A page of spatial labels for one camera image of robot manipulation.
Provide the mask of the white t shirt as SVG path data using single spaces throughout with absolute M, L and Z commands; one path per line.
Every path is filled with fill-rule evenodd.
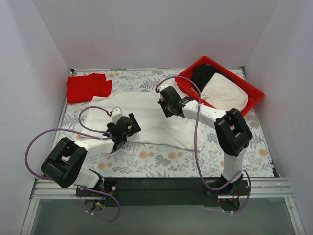
M 141 128 L 140 132 L 127 138 L 128 142 L 194 150 L 195 121 L 177 116 L 167 118 L 158 100 L 159 94 L 156 92 L 115 91 L 106 98 L 95 96 L 89 103 L 84 125 L 93 130 L 105 131 L 112 119 L 106 112 L 95 109 L 95 106 L 107 111 L 120 107 L 124 116 L 132 113 Z

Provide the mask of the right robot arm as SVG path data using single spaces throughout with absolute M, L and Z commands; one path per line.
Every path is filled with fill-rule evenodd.
M 190 97 L 181 98 L 174 87 L 167 84 L 156 88 L 160 99 L 158 103 L 166 117 L 173 115 L 195 120 L 194 149 L 196 167 L 204 186 L 213 192 L 223 191 L 226 194 L 234 194 L 239 189 L 242 179 L 242 164 L 244 154 L 252 139 L 252 132 L 245 122 L 241 112 L 235 108 L 224 111 L 208 107 L 193 100 Z M 197 153 L 198 124 L 202 123 L 216 131 L 220 148 L 224 152 L 224 168 L 220 176 L 220 186 L 214 188 L 204 179 Z

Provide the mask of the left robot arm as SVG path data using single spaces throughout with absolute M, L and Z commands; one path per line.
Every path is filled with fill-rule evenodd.
M 41 171 L 62 188 L 71 185 L 87 187 L 94 196 L 104 190 L 104 177 L 94 170 L 83 168 L 86 159 L 111 154 L 121 149 L 127 138 L 140 132 L 141 128 L 132 113 L 121 116 L 117 122 L 107 124 L 112 136 L 103 134 L 100 139 L 72 141 L 62 138 L 41 166 Z

